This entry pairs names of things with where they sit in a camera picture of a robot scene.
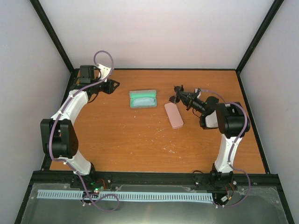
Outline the black frame glasses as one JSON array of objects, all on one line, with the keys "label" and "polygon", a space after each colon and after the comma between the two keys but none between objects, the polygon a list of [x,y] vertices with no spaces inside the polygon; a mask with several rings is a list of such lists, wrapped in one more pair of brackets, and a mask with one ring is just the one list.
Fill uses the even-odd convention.
[{"label": "black frame glasses", "polygon": [[183,85],[174,86],[175,95],[169,98],[169,102],[177,104],[181,100],[181,93],[184,92]]}]

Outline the grey glasses case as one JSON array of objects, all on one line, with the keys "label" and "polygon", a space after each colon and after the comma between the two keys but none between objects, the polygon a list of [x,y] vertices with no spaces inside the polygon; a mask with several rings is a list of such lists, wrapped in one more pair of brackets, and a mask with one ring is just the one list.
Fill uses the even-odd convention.
[{"label": "grey glasses case", "polygon": [[157,106],[156,90],[130,91],[130,108],[151,108]]}]

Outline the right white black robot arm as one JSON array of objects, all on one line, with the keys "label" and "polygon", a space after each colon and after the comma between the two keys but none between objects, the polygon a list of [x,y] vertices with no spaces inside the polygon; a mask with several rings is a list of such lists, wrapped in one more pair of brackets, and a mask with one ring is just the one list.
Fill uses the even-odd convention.
[{"label": "right white black robot arm", "polygon": [[200,112],[199,125],[203,129],[219,130],[220,149],[210,171],[210,185],[219,189],[232,182],[236,151],[250,129],[250,121],[240,103],[220,103],[214,96],[202,101],[200,94],[200,89],[194,92],[178,90],[175,102],[181,101],[187,110]]}]

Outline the blue cleaning cloth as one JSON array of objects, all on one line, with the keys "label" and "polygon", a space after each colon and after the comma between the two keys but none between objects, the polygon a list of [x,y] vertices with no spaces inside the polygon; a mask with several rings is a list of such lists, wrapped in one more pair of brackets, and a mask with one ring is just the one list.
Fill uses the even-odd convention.
[{"label": "blue cleaning cloth", "polygon": [[133,100],[133,106],[153,106],[155,104],[154,98],[136,98]]}]

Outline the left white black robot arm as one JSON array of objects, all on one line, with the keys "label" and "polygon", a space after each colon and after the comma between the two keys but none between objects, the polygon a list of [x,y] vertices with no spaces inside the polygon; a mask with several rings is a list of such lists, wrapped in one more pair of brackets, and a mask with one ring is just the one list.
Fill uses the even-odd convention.
[{"label": "left white black robot arm", "polygon": [[74,174],[80,175],[81,183],[87,188],[96,185],[97,176],[94,165],[78,149],[78,138],[73,125],[92,95],[100,92],[111,94],[120,85],[109,78],[112,71],[112,68],[102,64],[80,66],[75,70],[76,77],[59,110],[40,123],[44,153],[55,162],[63,162]]}]

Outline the pink glasses case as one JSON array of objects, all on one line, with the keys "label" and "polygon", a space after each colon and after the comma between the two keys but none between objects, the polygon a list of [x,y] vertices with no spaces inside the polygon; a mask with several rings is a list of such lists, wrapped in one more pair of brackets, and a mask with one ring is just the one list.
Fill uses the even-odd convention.
[{"label": "pink glasses case", "polygon": [[184,125],[178,107],[174,103],[167,103],[164,105],[170,125],[173,129],[181,128]]}]

